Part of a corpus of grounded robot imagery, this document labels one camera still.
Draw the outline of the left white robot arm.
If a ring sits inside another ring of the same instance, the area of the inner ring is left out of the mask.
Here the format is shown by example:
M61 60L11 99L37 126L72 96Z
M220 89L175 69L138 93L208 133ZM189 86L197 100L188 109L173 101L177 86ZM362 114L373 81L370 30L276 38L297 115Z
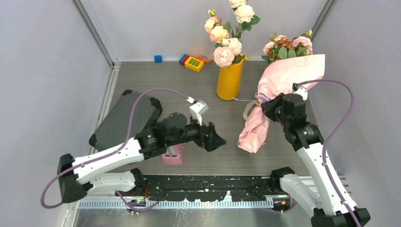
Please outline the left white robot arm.
M73 157L65 154L60 157L57 173L62 203L72 203L88 194L107 190L130 192L141 195L145 183L140 170L112 174L121 166L141 162L167 152L169 147L187 142L211 152L226 144L215 130L215 125L199 124L196 119L187 118L181 113L173 113L164 120L153 124L115 147L101 152Z

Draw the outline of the pink flower bouquet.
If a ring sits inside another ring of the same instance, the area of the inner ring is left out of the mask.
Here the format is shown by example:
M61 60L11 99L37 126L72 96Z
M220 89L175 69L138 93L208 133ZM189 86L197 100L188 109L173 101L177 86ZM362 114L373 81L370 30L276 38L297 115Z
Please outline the pink flower bouquet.
M256 153L267 138L270 120L263 114L261 104L279 94L292 92L293 83L322 79L325 73L325 54L314 54L312 30L293 39L273 34L263 48L262 58L268 62L257 86L255 107L239 135L237 146Z

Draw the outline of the beige ribbon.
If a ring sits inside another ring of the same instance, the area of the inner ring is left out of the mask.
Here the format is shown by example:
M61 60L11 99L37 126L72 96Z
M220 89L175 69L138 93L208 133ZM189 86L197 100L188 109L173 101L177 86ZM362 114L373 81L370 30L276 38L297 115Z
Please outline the beige ribbon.
M254 100L249 100L248 99L247 100L247 99L233 98L233 100L240 101L240 102L247 102L247 104L245 105L244 111L242 113L242 118L245 121L248 119L248 117L251 114L251 112L253 111L253 109L260 105L257 99L254 99Z

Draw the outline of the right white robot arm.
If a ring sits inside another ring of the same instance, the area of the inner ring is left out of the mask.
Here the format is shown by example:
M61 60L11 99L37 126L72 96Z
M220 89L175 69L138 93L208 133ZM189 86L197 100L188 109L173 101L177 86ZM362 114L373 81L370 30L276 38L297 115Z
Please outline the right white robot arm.
M280 123L285 139L307 166L317 192L290 167L271 172L270 189L291 195L310 216L313 227L363 227L371 216L366 208L357 206L335 173L318 126L306 119L305 100L299 94L280 94L262 103L261 108L268 119Z

